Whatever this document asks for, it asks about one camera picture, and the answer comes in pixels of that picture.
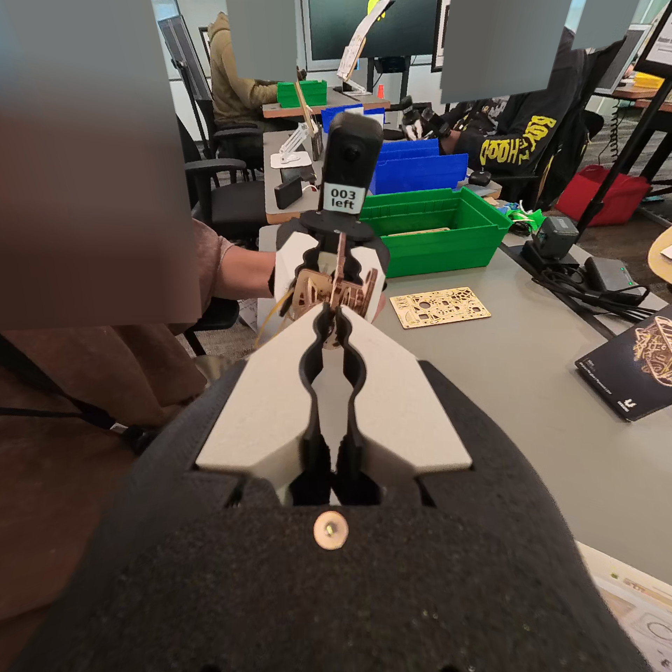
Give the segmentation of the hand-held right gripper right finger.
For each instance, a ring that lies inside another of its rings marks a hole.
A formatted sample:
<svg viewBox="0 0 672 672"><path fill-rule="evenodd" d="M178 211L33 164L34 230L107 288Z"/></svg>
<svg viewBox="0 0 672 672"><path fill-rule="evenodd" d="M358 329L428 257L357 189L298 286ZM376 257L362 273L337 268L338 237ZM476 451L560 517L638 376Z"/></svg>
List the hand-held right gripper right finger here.
<svg viewBox="0 0 672 672"><path fill-rule="evenodd" d="M389 487L469 469L473 460L421 362L348 307L337 310L336 327L352 387L337 476Z"/></svg>

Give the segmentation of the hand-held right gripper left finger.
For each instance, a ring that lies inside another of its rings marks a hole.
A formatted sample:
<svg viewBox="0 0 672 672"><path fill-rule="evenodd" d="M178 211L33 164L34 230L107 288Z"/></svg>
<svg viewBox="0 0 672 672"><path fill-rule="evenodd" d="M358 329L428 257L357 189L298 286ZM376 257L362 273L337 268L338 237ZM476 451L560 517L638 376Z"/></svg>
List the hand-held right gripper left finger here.
<svg viewBox="0 0 672 672"><path fill-rule="evenodd" d="M331 455L313 382L330 328L330 308L319 304L248 358L196 459L200 470L287 487L295 505L329 503Z"/></svg>

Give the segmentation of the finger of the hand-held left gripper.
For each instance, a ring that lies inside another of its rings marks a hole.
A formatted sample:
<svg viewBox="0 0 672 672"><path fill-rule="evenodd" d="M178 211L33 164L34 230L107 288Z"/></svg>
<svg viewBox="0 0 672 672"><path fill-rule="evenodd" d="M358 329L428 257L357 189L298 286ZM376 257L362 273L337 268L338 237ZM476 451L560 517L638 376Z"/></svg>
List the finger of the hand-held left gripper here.
<svg viewBox="0 0 672 672"><path fill-rule="evenodd" d="M298 284L298 276L303 270L318 272L320 242L308 233L293 231L284 243L280 243L275 254L273 297L278 315L285 315L291 304Z"/></svg>
<svg viewBox="0 0 672 672"><path fill-rule="evenodd" d="M365 284L373 269L376 271L375 282L372 285L373 289L368 291ZM353 286L353 291L359 290L364 299L369 298L366 312L360 314L366 321L373 322L384 306L386 283L386 270L374 247L348 248L348 282Z"/></svg>

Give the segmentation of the dark wooden strip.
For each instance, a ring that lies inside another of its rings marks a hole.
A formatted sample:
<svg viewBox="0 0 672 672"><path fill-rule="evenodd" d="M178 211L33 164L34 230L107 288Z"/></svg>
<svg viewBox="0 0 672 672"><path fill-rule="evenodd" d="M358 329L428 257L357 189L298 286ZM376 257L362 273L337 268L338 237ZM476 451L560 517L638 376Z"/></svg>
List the dark wooden strip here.
<svg viewBox="0 0 672 672"><path fill-rule="evenodd" d="M340 306L341 297L343 295L343 268L345 264L346 246L346 233L340 232L337 248L337 266L335 268L332 281L331 307L334 310Z"/></svg>

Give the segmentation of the wooden model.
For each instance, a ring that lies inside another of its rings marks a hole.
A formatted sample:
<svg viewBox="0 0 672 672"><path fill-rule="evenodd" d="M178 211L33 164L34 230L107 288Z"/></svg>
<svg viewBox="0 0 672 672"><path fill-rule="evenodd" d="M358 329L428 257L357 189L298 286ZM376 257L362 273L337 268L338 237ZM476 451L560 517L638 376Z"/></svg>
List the wooden model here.
<svg viewBox="0 0 672 672"><path fill-rule="evenodd" d="M320 270L318 272L310 270L301 271L298 276L296 292L294 293L292 307L290 310L291 320L297 321L316 305L326 304L329 306L331 324L329 325L327 338L325 339L323 345L324 349L337 349L340 347L339 343L337 342L335 310L331 307L333 274L337 266L337 248L333 253L328 251L321 251L318 262ZM364 299L359 290L353 291L354 287L348 282L348 241L346 246L343 276L343 295L341 297L341 303L339 307L348 307L357 315L362 317L360 313L366 312L369 298ZM375 282L375 277L376 271L371 270L365 284L365 287L368 291L373 289L372 285Z"/></svg>

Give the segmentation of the tan rubber band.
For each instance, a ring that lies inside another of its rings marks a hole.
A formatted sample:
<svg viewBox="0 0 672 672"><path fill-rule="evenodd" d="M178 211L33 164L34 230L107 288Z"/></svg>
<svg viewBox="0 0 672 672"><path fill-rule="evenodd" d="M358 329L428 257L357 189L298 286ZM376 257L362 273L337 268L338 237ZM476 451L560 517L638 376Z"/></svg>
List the tan rubber band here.
<svg viewBox="0 0 672 672"><path fill-rule="evenodd" d="M285 306L287 302L290 302L289 305L291 305L293 294L294 294L294 289L295 287L291 287L279 300L276 301L276 303L273 305L273 307L270 309L268 314L265 316L264 321L262 324L258 324L258 331L257 331L257 336L256 340L254 343L254 349L257 350L258 348L262 347L265 340L265 333L267 331L268 325L273 321L273 319L279 315L281 312L281 309Z"/></svg>

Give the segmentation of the instruction booklet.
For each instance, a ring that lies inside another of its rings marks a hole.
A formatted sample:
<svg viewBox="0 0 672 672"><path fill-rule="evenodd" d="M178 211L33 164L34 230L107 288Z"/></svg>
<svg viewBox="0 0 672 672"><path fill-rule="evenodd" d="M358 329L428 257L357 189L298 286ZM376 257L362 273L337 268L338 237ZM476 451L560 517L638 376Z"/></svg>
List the instruction booklet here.
<svg viewBox="0 0 672 672"><path fill-rule="evenodd" d="M671 670L671 586L580 542L601 597L652 670Z"/></svg>

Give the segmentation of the person's left forearm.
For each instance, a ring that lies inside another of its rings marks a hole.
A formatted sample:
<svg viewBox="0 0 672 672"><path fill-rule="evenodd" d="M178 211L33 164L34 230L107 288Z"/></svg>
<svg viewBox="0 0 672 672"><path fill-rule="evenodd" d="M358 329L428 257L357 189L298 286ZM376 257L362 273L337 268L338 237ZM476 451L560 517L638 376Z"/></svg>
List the person's left forearm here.
<svg viewBox="0 0 672 672"><path fill-rule="evenodd" d="M205 311L213 298L271 298L275 254L232 244L196 219L194 226L200 304Z"/></svg>

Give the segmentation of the black model box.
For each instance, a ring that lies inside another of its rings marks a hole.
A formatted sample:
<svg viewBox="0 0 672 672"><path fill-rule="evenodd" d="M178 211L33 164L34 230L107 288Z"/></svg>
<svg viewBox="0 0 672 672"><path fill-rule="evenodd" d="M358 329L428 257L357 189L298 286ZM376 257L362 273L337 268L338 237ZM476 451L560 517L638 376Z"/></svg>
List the black model box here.
<svg viewBox="0 0 672 672"><path fill-rule="evenodd" d="M621 419L671 406L671 306L576 360L579 375Z"/></svg>

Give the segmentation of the black office chair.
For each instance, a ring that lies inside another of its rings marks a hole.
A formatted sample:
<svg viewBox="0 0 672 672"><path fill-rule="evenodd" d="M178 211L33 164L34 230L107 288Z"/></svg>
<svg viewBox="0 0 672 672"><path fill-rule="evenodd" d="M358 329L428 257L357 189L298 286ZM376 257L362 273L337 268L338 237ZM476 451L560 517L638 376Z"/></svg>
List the black office chair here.
<svg viewBox="0 0 672 672"><path fill-rule="evenodd" d="M236 173L247 165L229 157L203 159L180 119L177 124L192 216L232 242L256 247L259 230L267 225L263 183L231 181L213 187L211 183L219 172Z"/></svg>

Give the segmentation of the blue plastic bin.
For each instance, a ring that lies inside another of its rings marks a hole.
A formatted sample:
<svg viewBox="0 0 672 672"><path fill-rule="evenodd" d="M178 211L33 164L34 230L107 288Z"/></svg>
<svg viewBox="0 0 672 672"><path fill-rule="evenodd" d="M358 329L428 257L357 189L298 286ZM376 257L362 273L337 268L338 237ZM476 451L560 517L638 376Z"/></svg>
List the blue plastic bin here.
<svg viewBox="0 0 672 672"><path fill-rule="evenodd" d="M383 156L378 160L369 190L387 195L434 189L456 189L466 180L468 155Z"/></svg>
<svg viewBox="0 0 672 672"><path fill-rule="evenodd" d="M404 158L441 156L438 139L398 140L384 142L379 161L396 161Z"/></svg>
<svg viewBox="0 0 672 672"><path fill-rule="evenodd" d="M336 127L348 130L366 130L381 140L384 138L384 107L365 109L361 104L330 106L321 112L323 130L329 134Z"/></svg>

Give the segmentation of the dark monitor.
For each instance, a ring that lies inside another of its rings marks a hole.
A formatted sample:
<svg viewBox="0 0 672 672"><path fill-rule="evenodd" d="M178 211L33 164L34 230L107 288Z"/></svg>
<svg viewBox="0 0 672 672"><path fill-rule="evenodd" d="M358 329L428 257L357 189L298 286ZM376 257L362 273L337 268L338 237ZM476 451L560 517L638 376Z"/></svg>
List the dark monitor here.
<svg viewBox="0 0 672 672"><path fill-rule="evenodd" d="M375 1L308 1L313 60L340 60ZM437 1L394 1L366 36L362 56L431 55Z"/></svg>

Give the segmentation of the red bag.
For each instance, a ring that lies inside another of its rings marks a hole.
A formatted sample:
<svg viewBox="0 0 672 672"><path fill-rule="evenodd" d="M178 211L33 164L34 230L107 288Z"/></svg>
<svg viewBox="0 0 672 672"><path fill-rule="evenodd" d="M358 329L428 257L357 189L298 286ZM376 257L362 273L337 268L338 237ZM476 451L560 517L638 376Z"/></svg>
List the red bag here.
<svg viewBox="0 0 672 672"><path fill-rule="evenodd" d="M600 189L609 170L597 164L579 171L561 193L556 209L579 221L588 204ZM626 224L650 190L644 177L619 173L603 198L603 207L591 221L590 226Z"/></svg>

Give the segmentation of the black power adapter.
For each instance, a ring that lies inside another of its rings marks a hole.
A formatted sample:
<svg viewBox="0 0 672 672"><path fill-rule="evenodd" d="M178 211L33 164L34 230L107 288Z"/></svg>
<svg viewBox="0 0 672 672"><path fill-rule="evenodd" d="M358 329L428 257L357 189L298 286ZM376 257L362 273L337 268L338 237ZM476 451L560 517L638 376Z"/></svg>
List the black power adapter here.
<svg viewBox="0 0 672 672"><path fill-rule="evenodd" d="M584 274L591 290L615 292L620 297L632 297L632 302L643 300L648 291L633 280L625 263L619 259L591 256L584 263Z"/></svg>

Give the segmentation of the black stand pole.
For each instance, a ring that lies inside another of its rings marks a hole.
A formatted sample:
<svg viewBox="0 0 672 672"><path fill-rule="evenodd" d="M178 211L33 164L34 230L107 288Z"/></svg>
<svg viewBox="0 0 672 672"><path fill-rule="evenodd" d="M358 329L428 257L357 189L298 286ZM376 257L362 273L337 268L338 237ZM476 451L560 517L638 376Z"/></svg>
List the black stand pole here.
<svg viewBox="0 0 672 672"><path fill-rule="evenodd" d="M666 102L670 91L671 82L664 80L654 97L650 99L638 98L636 100L635 106L643 109L643 114L609 170L608 176L604 179L600 189L592 198L584 214L578 221L576 227L579 230L579 236L582 236L594 217L600 213L603 207L603 198L614 183L617 174L626 174L630 171L655 132L666 132L667 134L660 142L653 156L649 159L640 176L646 178L651 186L663 187L652 192L653 196L664 196L671 193L670 180L655 179L663 163L671 155L671 105Z"/></svg>

